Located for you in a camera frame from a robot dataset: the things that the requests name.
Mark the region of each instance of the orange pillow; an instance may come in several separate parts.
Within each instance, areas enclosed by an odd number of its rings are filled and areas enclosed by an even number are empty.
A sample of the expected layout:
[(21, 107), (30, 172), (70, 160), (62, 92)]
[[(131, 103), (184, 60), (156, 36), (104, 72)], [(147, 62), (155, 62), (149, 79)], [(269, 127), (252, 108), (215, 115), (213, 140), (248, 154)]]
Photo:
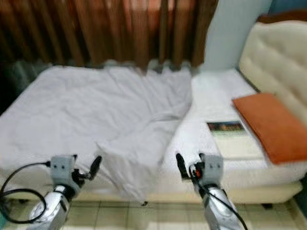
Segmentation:
[(233, 100), (275, 164), (307, 160), (307, 129), (272, 94)]

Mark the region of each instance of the tiled floor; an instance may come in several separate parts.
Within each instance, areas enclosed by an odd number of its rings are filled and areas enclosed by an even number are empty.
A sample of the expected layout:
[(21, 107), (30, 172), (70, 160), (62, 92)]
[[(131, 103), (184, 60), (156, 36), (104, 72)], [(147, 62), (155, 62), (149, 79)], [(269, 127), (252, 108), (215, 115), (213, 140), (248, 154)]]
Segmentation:
[[(249, 230), (299, 230), (286, 205), (265, 210), (261, 205), (238, 205)], [(16, 209), (26, 217), (29, 205)], [(7, 224), (6, 230), (26, 229)], [(75, 202), (64, 230), (209, 230), (200, 205)]]

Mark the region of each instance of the headboard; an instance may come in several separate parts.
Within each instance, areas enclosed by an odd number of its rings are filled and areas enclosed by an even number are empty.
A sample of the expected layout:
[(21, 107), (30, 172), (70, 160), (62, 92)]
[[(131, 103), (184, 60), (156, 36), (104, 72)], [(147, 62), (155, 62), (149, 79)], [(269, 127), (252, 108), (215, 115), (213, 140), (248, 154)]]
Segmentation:
[(307, 126), (307, 10), (258, 18), (240, 59), (244, 77)]

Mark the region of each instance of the brown curtain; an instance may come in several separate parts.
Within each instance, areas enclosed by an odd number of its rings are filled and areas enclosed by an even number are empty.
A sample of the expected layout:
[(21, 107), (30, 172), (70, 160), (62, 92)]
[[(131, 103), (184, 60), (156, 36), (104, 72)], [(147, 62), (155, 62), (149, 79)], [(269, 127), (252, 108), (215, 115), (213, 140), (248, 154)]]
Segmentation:
[(146, 68), (204, 61), (218, 0), (0, 0), (0, 51), (25, 59), (77, 66), (108, 59)]

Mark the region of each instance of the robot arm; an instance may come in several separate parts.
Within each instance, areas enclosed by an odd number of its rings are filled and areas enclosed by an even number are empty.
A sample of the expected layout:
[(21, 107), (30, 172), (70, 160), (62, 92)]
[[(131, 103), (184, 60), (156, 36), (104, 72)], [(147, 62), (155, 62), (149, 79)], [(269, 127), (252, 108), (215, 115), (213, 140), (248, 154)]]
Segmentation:
[[(43, 216), (33, 222), (27, 230), (59, 230), (65, 223), (70, 209), (70, 202), (75, 198), (85, 180), (93, 180), (96, 176), (101, 157), (98, 156), (92, 163), (89, 173), (80, 173), (74, 168), (77, 155), (55, 156), (51, 159), (51, 177), (54, 190), (45, 196), (47, 209)], [(30, 219), (40, 215), (44, 205), (39, 202), (32, 210)]]
[(203, 199), (205, 217), (211, 230), (241, 230), (243, 219), (236, 212), (234, 204), (226, 192), (220, 188), (223, 175), (223, 158), (215, 155), (200, 154), (201, 161), (189, 166), (186, 171), (184, 159), (176, 155), (177, 166), (183, 180), (192, 180), (194, 189)]

